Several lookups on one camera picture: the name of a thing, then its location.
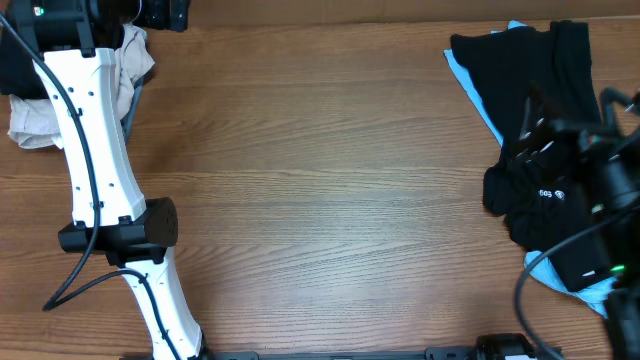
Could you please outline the black t-shirt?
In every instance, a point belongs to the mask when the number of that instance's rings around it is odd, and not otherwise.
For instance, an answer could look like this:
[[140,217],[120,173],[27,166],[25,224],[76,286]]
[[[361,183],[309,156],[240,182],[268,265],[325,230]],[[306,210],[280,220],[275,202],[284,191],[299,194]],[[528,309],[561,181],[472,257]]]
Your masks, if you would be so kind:
[[48,97],[31,56],[6,29],[1,35],[0,71],[2,95],[15,95],[23,100]]

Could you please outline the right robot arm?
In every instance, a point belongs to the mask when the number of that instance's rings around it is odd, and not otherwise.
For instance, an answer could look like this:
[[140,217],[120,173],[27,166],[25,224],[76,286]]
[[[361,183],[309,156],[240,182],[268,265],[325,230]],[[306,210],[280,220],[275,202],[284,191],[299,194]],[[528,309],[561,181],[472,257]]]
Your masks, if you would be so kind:
[[545,265],[567,289],[613,283],[605,326],[616,359],[639,356],[639,134],[623,134],[614,107],[639,112],[638,96],[604,89],[585,106],[563,107],[532,84],[521,121],[484,176],[483,205],[532,252],[515,285],[518,321],[542,359],[558,359],[526,320],[522,291]]

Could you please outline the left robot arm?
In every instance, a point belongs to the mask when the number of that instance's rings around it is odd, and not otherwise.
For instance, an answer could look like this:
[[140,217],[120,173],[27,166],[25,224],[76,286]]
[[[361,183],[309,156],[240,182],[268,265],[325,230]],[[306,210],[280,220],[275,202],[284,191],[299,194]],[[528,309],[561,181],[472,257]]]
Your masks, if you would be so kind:
[[187,1],[11,1],[1,16],[33,61],[61,130],[72,185],[72,221],[58,233],[79,263],[45,303],[50,311],[88,290],[68,290],[88,258],[103,254],[138,303],[154,359],[205,359],[205,337],[191,314],[175,265],[173,201],[147,199],[126,149],[130,127],[116,114],[116,49],[126,23],[183,32]]

